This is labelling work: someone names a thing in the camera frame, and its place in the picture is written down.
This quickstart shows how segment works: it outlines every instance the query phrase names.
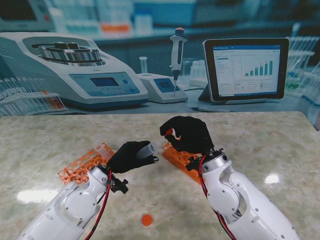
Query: button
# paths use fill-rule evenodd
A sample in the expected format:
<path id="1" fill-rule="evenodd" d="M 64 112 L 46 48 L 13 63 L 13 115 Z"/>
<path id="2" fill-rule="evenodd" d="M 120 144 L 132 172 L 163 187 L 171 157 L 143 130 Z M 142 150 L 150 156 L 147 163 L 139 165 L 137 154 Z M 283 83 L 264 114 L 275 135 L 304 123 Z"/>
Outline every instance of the button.
<path id="1" fill-rule="evenodd" d="M 50 22 L 50 17 L 48 15 L 44 15 L 44 20 L 46 20 L 47 22 Z"/>

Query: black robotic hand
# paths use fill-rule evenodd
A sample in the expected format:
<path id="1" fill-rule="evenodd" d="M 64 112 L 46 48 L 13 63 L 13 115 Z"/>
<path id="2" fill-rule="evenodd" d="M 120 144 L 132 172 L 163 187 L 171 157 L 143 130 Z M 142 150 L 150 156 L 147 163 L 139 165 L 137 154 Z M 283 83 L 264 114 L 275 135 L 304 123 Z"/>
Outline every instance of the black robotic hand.
<path id="1" fill-rule="evenodd" d="M 175 136 L 168 134 L 170 129 L 174 129 Z M 160 134 L 178 152 L 207 154 L 214 147 L 206 123 L 192 116 L 175 116 L 169 119 L 160 127 Z"/>
<path id="2" fill-rule="evenodd" d="M 149 141 L 128 141 L 111 157 L 106 166 L 114 173 L 122 174 L 158 162 L 159 158 L 153 155 L 144 159 L 137 158 L 137 152 L 149 143 Z"/>

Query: marble countertop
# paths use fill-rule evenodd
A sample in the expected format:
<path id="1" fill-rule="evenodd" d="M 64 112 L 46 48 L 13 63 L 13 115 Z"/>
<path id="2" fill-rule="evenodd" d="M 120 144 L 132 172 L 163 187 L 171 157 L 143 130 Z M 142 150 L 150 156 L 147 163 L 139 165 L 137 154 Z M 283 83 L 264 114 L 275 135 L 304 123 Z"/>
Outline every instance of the marble countertop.
<path id="1" fill-rule="evenodd" d="M 190 113 L 217 148 L 287 216 L 301 239 L 320 236 L 320 134 L 299 112 Z M 105 142 L 163 142 L 176 114 L 55 115 L 0 119 L 0 233 L 14 240 L 63 187 L 57 172 Z M 92 240 L 227 240 L 201 187 L 158 154 L 156 164 L 117 174 Z M 143 214 L 154 222 L 145 227 Z M 93 224 L 88 227 L 84 239 Z"/>

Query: red cable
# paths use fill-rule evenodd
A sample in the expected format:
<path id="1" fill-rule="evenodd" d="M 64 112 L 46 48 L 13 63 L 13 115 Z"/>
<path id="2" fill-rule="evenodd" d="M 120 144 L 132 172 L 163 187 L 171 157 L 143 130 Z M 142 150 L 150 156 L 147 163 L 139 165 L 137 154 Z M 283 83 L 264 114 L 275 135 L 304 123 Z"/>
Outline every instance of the red cable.
<path id="1" fill-rule="evenodd" d="M 105 194 L 105 197 L 104 197 L 104 200 L 103 200 L 103 204 L 102 204 L 101 210 L 99 212 L 99 215 L 98 215 L 98 217 L 97 217 L 97 219 L 95 221 L 95 224 L 94 224 L 92 230 L 90 231 L 90 233 L 88 234 L 88 236 L 86 236 L 86 238 L 84 240 L 89 240 L 92 237 L 92 235 L 94 234 L 94 232 L 95 232 L 95 230 L 96 230 L 96 228 L 97 228 L 97 226 L 99 224 L 101 216 L 104 213 L 104 210 L 105 210 L 106 204 L 107 204 L 107 200 L 108 200 L 108 196 L 109 196 L 109 192 L 110 192 L 110 188 L 111 188 L 111 177 L 112 177 L 112 170 L 109 171 L 109 179 L 108 179 L 109 180 L 109 184 L 107 186 L 107 190 L 106 190 L 106 194 Z"/>
<path id="2" fill-rule="evenodd" d="M 199 163 L 199 170 L 198 170 L 198 173 L 199 173 L 199 178 L 200 178 L 200 182 L 201 182 L 201 187 L 202 187 L 202 190 L 205 194 L 206 197 L 208 197 L 208 190 L 206 188 L 206 185 L 205 185 L 205 182 L 204 182 L 204 179 L 202 177 L 202 164 L 204 162 L 204 160 L 206 159 L 206 155 L 204 155 L 201 160 L 200 160 L 200 163 Z M 231 236 L 232 240 L 236 240 L 235 236 L 231 233 L 231 231 L 229 230 L 227 224 L 226 224 L 226 221 L 224 219 L 224 217 L 217 213 L 215 210 L 213 210 L 215 212 L 215 214 L 217 215 L 217 217 L 220 219 L 220 221 L 222 222 L 225 230 L 229 233 L 229 235 Z"/>

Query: bar chart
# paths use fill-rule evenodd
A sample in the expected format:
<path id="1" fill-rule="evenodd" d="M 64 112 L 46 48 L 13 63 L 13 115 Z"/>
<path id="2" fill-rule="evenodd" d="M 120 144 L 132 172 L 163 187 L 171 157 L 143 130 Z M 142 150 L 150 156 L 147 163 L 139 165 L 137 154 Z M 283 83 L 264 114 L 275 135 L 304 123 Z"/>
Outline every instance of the bar chart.
<path id="1" fill-rule="evenodd" d="M 270 76 L 274 74 L 274 61 L 268 60 L 265 62 L 260 62 L 253 67 L 245 67 L 244 72 L 242 71 L 242 75 L 246 76 Z"/>

